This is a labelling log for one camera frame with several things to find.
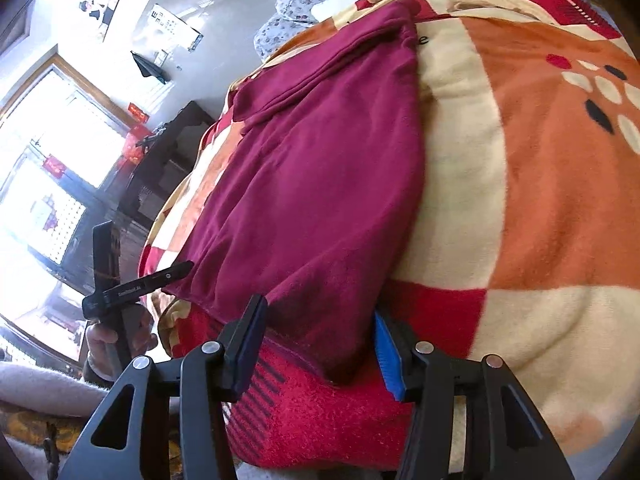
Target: wooden window frame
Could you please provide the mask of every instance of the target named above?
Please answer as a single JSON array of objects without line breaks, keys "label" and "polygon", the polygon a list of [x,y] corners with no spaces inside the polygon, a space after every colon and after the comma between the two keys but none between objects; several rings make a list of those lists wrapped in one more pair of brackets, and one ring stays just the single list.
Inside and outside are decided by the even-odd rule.
[{"label": "wooden window frame", "polygon": [[0,108],[0,128],[11,114],[14,108],[20,104],[20,101],[28,94],[28,92],[40,81],[40,79],[53,68],[59,70],[63,75],[68,77],[78,89],[84,93],[95,105],[102,109],[112,119],[121,123],[125,128],[135,126],[136,120],[126,111],[116,105],[109,97],[93,85],[87,78],[73,68],[60,54],[53,54],[42,65],[40,65],[31,74],[27,80],[20,85],[17,91],[9,98],[9,100]]}]

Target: purple cloth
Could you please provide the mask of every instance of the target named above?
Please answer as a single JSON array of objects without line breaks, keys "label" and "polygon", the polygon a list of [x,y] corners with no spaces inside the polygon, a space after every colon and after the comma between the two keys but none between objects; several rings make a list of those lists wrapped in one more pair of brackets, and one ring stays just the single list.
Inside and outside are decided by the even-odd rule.
[{"label": "purple cloth", "polygon": [[194,269],[167,291],[222,323],[265,294],[269,341],[348,381],[424,186],[416,44],[389,4],[245,83],[244,138],[178,256]]}]

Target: white wall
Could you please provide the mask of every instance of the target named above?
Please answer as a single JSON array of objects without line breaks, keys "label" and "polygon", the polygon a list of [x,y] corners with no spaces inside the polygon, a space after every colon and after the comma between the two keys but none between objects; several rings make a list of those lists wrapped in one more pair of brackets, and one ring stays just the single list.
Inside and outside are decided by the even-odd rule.
[{"label": "white wall", "polygon": [[82,32],[81,0],[36,0],[30,36],[0,57],[0,102],[45,53],[58,52],[92,84],[126,109],[152,92],[158,82],[144,79],[131,57],[131,37],[149,0],[120,0],[103,43]]}]

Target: red towel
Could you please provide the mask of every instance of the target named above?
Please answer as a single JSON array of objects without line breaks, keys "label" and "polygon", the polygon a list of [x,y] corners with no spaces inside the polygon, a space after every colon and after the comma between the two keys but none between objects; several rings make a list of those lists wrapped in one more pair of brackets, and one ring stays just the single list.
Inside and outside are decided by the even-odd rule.
[{"label": "red towel", "polygon": [[244,139],[170,293],[222,323],[266,294],[281,354],[353,375],[424,185],[416,44],[409,11],[390,4],[239,89]]}]

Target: silver bolt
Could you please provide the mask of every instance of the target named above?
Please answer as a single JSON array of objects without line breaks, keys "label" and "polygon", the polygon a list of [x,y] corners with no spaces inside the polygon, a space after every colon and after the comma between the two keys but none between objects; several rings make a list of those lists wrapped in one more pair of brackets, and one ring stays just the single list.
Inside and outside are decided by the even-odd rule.
[{"label": "silver bolt", "polygon": [[220,350],[220,343],[217,341],[207,341],[202,345],[202,351],[205,354],[215,354]]},{"label": "silver bolt", "polygon": [[141,355],[141,356],[136,357],[135,359],[133,359],[133,367],[136,370],[142,370],[142,369],[148,367],[150,362],[151,362],[151,359],[149,359],[145,355]]},{"label": "silver bolt", "polygon": [[504,361],[499,355],[491,354],[486,357],[486,363],[491,368],[500,368],[504,364]]},{"label": "silver bolt", "polygon": [[430,354],[434,350],[435,348],[433,344],[429,343],[428,341],[418,341],[415,344],[415,351],[417,351],[418,354]]}]

